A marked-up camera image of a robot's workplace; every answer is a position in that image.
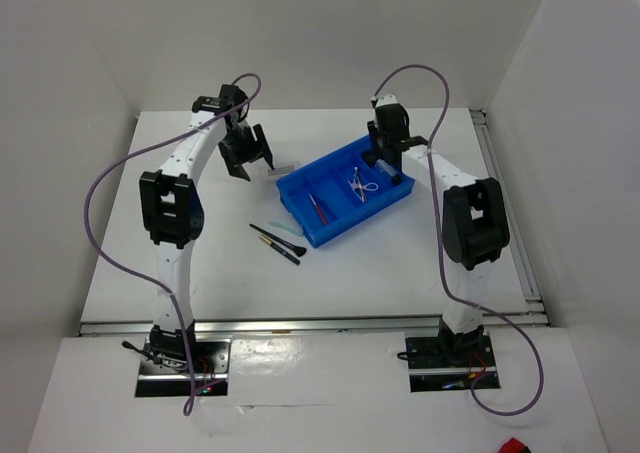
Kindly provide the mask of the clear plastic tube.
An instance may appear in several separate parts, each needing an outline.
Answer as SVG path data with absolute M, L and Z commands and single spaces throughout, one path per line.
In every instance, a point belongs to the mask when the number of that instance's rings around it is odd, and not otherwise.
M 389 177 L 392 185 L 399 185 L 403 182 L 402 175 L 383 159 L 378 159 L 375 163 L 375 167 Z

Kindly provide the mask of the false eyelash packet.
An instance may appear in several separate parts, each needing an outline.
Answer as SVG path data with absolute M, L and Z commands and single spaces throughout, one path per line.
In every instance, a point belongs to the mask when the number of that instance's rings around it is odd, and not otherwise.
M 295 172 L 300 166 L 301 164 L 298 161 L 275 165 L 273 169 L 266 170 L 266 177 L 268 179 L 279 179 Z

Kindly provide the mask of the gold green mascara tube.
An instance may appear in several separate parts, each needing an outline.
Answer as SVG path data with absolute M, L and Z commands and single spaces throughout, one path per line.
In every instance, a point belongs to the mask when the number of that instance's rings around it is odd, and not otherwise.
M 266 245 L 268 245 L 271 249 L 276 251 L 279 255 L 281 255 L 282 257 L 286 258 L 291 263 L 293 263 L 295 265 L 300 265 L 301 264 L 301 262 L 300 262 L 300 260 L 298 258 L 293 256 L 291 253 L 287 252 L 283 247 L 281 247 L 278 244 L 276 244 L 273 240 L 269 239 L 268 237 L 266 237 L 264 235 L 260 235 L 259 238 Z

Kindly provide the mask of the black round jar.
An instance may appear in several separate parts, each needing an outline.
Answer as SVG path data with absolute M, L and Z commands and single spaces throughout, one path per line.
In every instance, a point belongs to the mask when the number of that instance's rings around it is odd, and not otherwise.
M 369 167 L 374 168 L 379 160 L 378 155 L 373 150 L 364 151 L 361 155 L 363 162 Z

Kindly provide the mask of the beige hair clip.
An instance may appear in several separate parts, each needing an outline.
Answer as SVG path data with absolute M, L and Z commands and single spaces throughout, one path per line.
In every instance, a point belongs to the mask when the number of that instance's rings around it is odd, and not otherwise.
M 354 191 L 361 190 L 361 182 L 360 182 L 359 171 L 357 167 L 354 168 L 354 172 L 353 172 L 352 178 L 349 180 L 349 184 Z

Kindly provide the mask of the brown hair clip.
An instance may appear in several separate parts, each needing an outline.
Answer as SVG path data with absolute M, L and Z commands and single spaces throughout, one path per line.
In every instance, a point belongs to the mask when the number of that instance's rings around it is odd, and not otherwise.
M 365 188 L 364 188 L 362 182 L 361 182 L 361 190 L 358 191 L 358 193 L 359 193 L 359 196 L 361 198 L 361 201 L 363 203 L 366 203 L 367 202 L 367 197 L 366 197 Z

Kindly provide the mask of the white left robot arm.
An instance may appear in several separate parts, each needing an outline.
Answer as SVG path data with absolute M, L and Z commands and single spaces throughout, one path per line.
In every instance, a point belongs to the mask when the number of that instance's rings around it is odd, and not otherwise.
M 142 219 L 154 244 L 158 287 L 149 343 L 154 355 L 176 372 L 196 363 L 195 323 L 190 305 L 193 247 L 204 229 L 205 213 L 197 184 L 218 151 L 230 176 L 248 181 L 245 165 L 273 153 L 261 125 L 247 122 L 249 96 L 235 83 L 213 97 L 198 97 L 189 127 L 195 132 L 178 142 L 169 158 L 139 179 Z

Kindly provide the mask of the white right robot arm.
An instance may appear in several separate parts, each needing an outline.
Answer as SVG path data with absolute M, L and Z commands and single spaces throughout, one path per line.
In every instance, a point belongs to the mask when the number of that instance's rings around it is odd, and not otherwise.
M 399 357 L 413 368 L 459 367 L 481 351 L 483 310 L 495 262 L 510 233 L 499 182 L 468 173 L 410 134 L 407 110 L 393 94 L 371 100 L 367 124 L 373 154 L 432 194 L 441 278 L 447 297 L 438 333 L 413 340 Z

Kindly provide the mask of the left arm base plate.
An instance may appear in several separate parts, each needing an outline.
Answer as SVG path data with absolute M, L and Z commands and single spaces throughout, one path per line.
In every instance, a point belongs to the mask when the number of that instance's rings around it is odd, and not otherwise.
M 148 340 L 142 348 L 136 398 L 188 397 L 190 376 L 187 362 L 166 355 L 154 354 Z M 204 341 L 196 344 L 194 354 L 195 386 L 199 396 L 226 396 L 231 356 L 231 340 Z

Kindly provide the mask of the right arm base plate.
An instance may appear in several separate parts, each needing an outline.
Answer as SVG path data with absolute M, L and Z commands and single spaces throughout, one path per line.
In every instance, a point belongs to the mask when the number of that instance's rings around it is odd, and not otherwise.
M 478 390 L 501 388 L 488 335 L 455 355 L 446 355 L 435 337 L 407 337 L 396 358 L 407 364 L 412 393 L 469 390 L 474 381 Z

